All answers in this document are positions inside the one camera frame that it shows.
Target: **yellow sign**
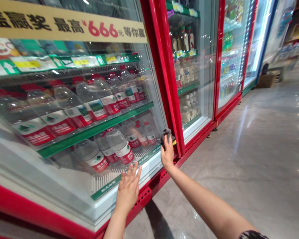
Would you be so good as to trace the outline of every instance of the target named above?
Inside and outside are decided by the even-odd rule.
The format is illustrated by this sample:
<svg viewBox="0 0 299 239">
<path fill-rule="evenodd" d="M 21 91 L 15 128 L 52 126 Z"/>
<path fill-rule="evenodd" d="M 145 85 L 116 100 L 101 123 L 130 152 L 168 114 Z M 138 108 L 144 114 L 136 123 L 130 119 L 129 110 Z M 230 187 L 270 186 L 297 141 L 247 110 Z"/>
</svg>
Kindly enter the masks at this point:
<svg viewBox="0 0 299 239">
<path fill-rule="evenodd" d="M 31 67 L 41 66 L 37 61 L 19 61 L 19 62 L 15 62 L 15 65 L 21 68 L 31 68 Z"/>
<path fill-rule="evenodd" d="M 143 22 L 0 0 L 0 38 L 147 43 Z"/>
</svg>

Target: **beverage bottle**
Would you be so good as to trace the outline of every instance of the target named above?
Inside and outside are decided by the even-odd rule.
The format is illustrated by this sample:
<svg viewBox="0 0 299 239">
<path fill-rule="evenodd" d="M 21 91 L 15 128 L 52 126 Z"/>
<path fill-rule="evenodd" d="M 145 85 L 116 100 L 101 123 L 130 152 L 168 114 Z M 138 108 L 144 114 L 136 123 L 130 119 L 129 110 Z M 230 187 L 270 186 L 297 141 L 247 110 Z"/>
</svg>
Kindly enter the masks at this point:
<svg viewBox="0 0 299 239">
<path fill-rule="evenodd" d="M 184 85 L 188 86 L 190 84 L 190 73 L 189 73 L 189 66 L 188 61 L 183 60 L 183 71 L 184 71 Z"/>
<path fill-rule="evenodd" d="M 97 176 L 104 176 L 109 172 L 109 162 L 96 144 L 89 139 L 77 143 L 74 152 L 79 160 L 95 170 Z"/>
<path fill-rule="evenodd" d="M 0 118 L 28 144 L 43 148 L 54 143 L 56 133 L 43 119 L 24 101 L 9 96 L 9 93 L 0 90 Z"/>
<path fill-rule="evenodd" d="M 106 130 L 106 140 L 122 164 L 127 165 L 134 160 L 131 147 L 126 142 L 122 133 L 114 127 Z"/>
<path fill-rule="evenodd" d="M 194 81 L 198 81 L 198 66 L 195 59 L 191 60 L 192 65 L 194 66 Z"/>
<path fill-rule="evenodd" d="M 149 141 L 149 144 L 155 145 L 157 141 L 152 126 L 150 126 L 147 121 L 144 122 L 144 125 L 145 125 L 144 127 L 145 135 Z"/>
<path fill-rule="evenodd" d="M 227 51 L 227 35 L 228 33 L 225 33 L 223 37 L 223 52 Z"/>
<path fill-rule="evenodd" d="M 188 35 L 189 50 L 194 50 L 194 34 L 192 33 L 192 28 L 190 25 L 186 27 L 186 32 Z"/>
<path fill-rule="evenodd" d="M 112 88 L 99 74 L 92 74 L 94 85 L 97 89 L 97 94 L 100 97 L 102 105 L 106 110 L 109 118 L 121 115 L 119 104 L 112 92 Z"/>
<path fill-rule="evenodd" d="M 177 51 L 177 40 L 172 31 L 170 32 L 170 40 L 172 42 L 172 51 L 176 52 Z"/>
<path fill-rule="evenodd" d="M 177 32 L 177 31 L 175 32 L 175 37 L 177 40 L 177 51 L 182 50 L 182 42 L 181 42 L 179 32 Z"/>
<path fill-rule="evenodd" d="M 234 66 L 233 66 L 233 70 L 235 71 L 237 67 L 237 56 L 234 57 Z"/>
<path fill-rule="evenodd" d="M 189 94 L 189 100 L 191 103 L 194 103 L 194 93 Z"/>
<path fill-rule="evenodd" d="M 175 68 L 175 75 L 176 75 L 176 86 L 177 88 L 182 88 L 182 80 L 181 80 L 181 74 L 180 74 L 180 63 L 179 60 L 176 58 L 174 61 L 174 68 Z"/>
<path fill-rule="evenodd" d="M 225 97 L 225 89 L 224 89 L 224 84 L 220 85 L 220 90 L 219 90 L 219 98 L 222 99 Z"/>
<path fill-rule="evenodd" d="M 78 128 L 86 127 L 94 122 L 77 95 L 68 89 L 61 80 L 50 80 L 49 83 L 54 87 L 57 102 Z"/>
<path fill-rule="evenodd" d="M 188 107 L 188 112 L 190 113 L 190 120 L 194 118 L 194 111 L 190 105 L 190 101 L 186 101 L 186 106 Z"/>
<path fill-rule="evenodd" d="M 224 59 L 222 59 L 222 64 L 220 68 L 220 77 L 224 77 L 224 73 L 225 73 L 225 61 Z"/>
<path fill-rule="evenodd" d="M 225 95 L 228 96 L 230 94 L 230 92 L 229 92 L 229 83 L 228 82 L 226 82 L 226 84 L 225 84 L 225 89 L 226 89 Z"/>
<path fill-rule="evenodd" d="M 77 96 L 93 119 L 101 123 L 106 120 L 108 114 L 101 103 L 97 88 L 91 81 L 89 82 L 90 85 L 86 84 L 81 76 L 73 77 Z"/>
<path fill-rule="evenodd" d="M 125 85 L 125 92 L 129 98 L 132 107 L 136 108 L 142 105 L 139 92 L 137 91 L 136 82 L 133 76 L 127 71 L 125 65 L 120 65 L 121 81 Z"/>
<path fill-rule="evenodd" d="M 130 70 L 130 74 L 135 79 L 137 91 L 140 95 L 142 103 L 146 103 L 146 96 L 145 96 L 145 92 L 144 92 L 144 86 L 143 86 L 143 83 L 141 81 L 141 74 L 137 73 L 135 70 Z"/>
<path fill-rule="evenodd" d="M 191 103 L 190 106 L 193 109 L 193 117 L 195 118 L 197 116 L 197 108 L 195 106 L 195 103 Z"/>
<path fill-rule="evenodd" d="M 149 143 L 148 139 L 146 138 L 144 129 L 141 127 L 139 120 L 137 120 L 135 123 L 136 123 L 135 128 L 138 131 L 138 139 L 143 147 L 147 147 L 150 143 Z"/>
<path fill-rule="evenodd" d="M 180 39 L 181 50 L 189 51 L 188 34 L 185 32 L 184 26 L 180 27 L 178 38 Z"/>
<path fill-rule="evenodd" d="M 115 72 L 109 73 L 109 82 L 110 85 L 112 86 L 113 93 L 115 94 L 121 112 L 125 113 L 127 111 L 130 111 L 132 109 L 132 105 L 125 93 L 124 84 L 116 76 Z"/>
<path fill-rule="evenodd" d="M 139 136 L 137 130 L 133 127 L 133 123 L 130 119 L 122 122 L 122 128 L 126 133 L 126 137 L 128 138 L 130 145 L 132 148 L 138 148 L 141 143 L 139 141 Z"/>
<path fill-rule="evenodd" d="M 188 111 L 188 106 L 183 106 L 183 111 L 181 112 L 181 118 L 184 123 L 190 121 L 190 113 Z"/>
<path fill-rule="evenodd" d="M 232 45 L 233 45 L 233 36 L 232 36 L 232 33 L 231 32 L 228 32 L 228 36 L 227 36 L 227 50 L 228 51 L 231 51 L 232 49 Z"/>
<path fill-rule="evenodd" d="M 107 142 L 106 131 L 94 135 L 94 142 L 111 164 L 115 164 L 114 166 L 118 165 L 116 163 L 119 162 L 119 158 Z"/>
<path fill-rule="evenodd" d="M 192 61 L 190 59 L 186 59 L 187 65 L 189 68 L 189 76 L 190 76 L 190 82 L 191 84 L 194 82 L 195 77 L 194 77 L 194 65 L 192 64 Z"/>
<path fill-rule="evenodd" d="M 36 84 L 24 84 L 21 87 L 28 93 L 28 102 L 33 106 L 33 110 L 57 136 L 74 133 L 76 126 L 73 121 L 53 97 L 43 92 L 45 90 L 43 87 Z"/>
<path fill-rule="evenodd" d="M 190 94 L 187 94 L 187 95 L 184 96 L 184 98 L 183 98 L 184 106 L 187 106 L 187 104 L 186 104 L 187 101 L 190 101 Z"/>
</svg>

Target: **floor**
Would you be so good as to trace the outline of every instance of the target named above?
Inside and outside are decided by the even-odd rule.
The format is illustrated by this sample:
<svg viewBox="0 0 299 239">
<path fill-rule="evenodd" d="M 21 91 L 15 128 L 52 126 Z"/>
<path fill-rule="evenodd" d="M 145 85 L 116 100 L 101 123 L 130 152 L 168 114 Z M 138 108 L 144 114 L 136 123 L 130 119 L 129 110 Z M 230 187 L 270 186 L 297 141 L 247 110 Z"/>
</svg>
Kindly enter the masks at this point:
<svg viewBox="0 0 299 239">
<path fill-rule="evenodd" d="M 181 170 L 269 238 L 299 239 L 299 73 L 250 91 Z M 124 238 L 215 236 L 170 179 Z"/>
</svg>

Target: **cardboard box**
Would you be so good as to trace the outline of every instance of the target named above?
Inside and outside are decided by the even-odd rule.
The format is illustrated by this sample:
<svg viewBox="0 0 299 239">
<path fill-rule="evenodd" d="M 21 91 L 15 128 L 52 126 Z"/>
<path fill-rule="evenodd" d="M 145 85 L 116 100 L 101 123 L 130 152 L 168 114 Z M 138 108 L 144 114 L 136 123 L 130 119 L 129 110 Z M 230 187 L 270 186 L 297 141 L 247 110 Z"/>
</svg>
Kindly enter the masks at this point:
<svg viewBox="0 0 299 239">
<path fill-rule="evenodd" d="M 270 88 L 276 79 L 277 74 L 261 75 L 257 84 L 257 88 Z"/>
</svg>

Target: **plastic water bottle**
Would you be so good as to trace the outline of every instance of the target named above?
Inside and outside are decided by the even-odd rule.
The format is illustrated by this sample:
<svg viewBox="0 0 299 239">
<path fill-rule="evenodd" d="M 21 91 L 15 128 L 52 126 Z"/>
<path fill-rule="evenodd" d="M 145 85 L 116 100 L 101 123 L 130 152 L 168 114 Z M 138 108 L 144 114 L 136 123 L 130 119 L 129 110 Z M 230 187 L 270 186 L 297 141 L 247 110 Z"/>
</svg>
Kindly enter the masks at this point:
<svg viewBox="0 0 299 239">
<path fill-rule="evenodd" d="M 110 147 L 109 143 L 106 139 L 106 131 L 102 131 L 96 135 L 94 135 L 94 142 L 97 147 L 102 151 L 104 156 L 111 164 L 115 164 L 119 162 L 119 158 L 115 154 L 114 150 Z"/>
<path fill-rule="evenodd" d="M 145 135 L 149 141 L 149 144 L 155 145 L 157 141 L 152 126 L 149 125 L 148 121 L 145 121 L 144 125 L 145 125 L 144 127 Z"/>
<path fill-rule="evenodd" d="M 61 80 L 50 80 L 49 83 L 54 87 L 54 95 L 59 105 L 78 128 L 86 127 L 94 122 L 77 95 L 68 89 Z"/>
<path fill-rule="evenodd" d="M 77 143 L 74 146 L 74 152 L 78 159 L 92 167 L 98 176 L 103 176 L 109 171 L 109 162 L 96 144 L 89 139 Z"/>
<path fill-rule="evenodd" d="M 45 147 L 54 142 L 56 133 L 25 101 L 0 90 L 0 118 L 4 119 L 29 145 Z"/>
<path fill-rule="evenodd" d="M 28 102 L 34 106 L 33 110 L 45 121 L 57 136 L 75 133 L 76 126 L 69 118 L 57 101 L 50 95 L 44 93 L 43 87 L 36 84 L 21 85 L 28 93 Z"/>
<path fill-rule="evenodd" d="M 73 77 L 73 83 L 76 84 L 77 96 L 93 119 L 99 123 L 105 121 L 108 114 L 100 101 L 96 86 L 93 83 L 86 84 L 81 76 Z"/>
<path fill-rule="evenodd" d="M 105 80 L 101 78 L 99 74 L 92 74 L 92 81 L 97 88 L 98 95 L 104 106 L 109 118 L 121 115 L 119 104 L 116 101 L 116 97 L 111 91 L 111 86 Z"/>
<path fill-rule="evenodd" d="M 137 73 L 135 70 L 130 70 L 130 74 L 134 77 L 136 87 L 137 87 L 137 92 L 140 95 L 141 101 L 143 104 L 147 102 L 146 96 L 145 96 L 145 91 L 144 91 L 144 86 L 141 80 L 141 74 Z"/>
<path fill-rule="evenodd" d="M 127 71 L 125 65 L 120 66 L 121 69 L 121 80 L 122 83 L 125 85 L 125 92 L 132 104 L 133 108 L 142 105 L 141 98 L 139 92 L 137 91 L 136 82 L 133 76 Z"/>
<path fill-rule="evenodd" d="M 146 138 L 144 129 L 140 126 L 139 120 L 137 120 L 135 123 L 136 123 L 135 128 L 138 131 L 138 139 L 143 147 L 147 147 L 150 143 L 149 143 L 148 139 Z"/>
<path fill-rule="evenodd" d="M 109 83 L 112 86 L 113 93 L 115 94 L 121 112 L 125 113 L 127 111 L 130 111 L 132 109 L 132 105 L 125 93 L 125 87 L 123 83 L 119 78 L 117 78 L 115 72 L 110 72 Z"/>
<path fill-rule="evenodd" d="M 114 127 L 108 128 L 106 130 L 106 139 L 122 164 L 127 165 L 134 160 L 132 149 L 119 130 Z"/>
<path fill-rule="evenodd" d="M 141 146 L 141 143 L 138 139 L 138 132 L 133 127 L 133 123 L 130 119 L 122 122 L 122 128 L 126 133 L 126 137 L 128 138 L 130 145 L 132 148 L 138 148 Z"/>
</svg>

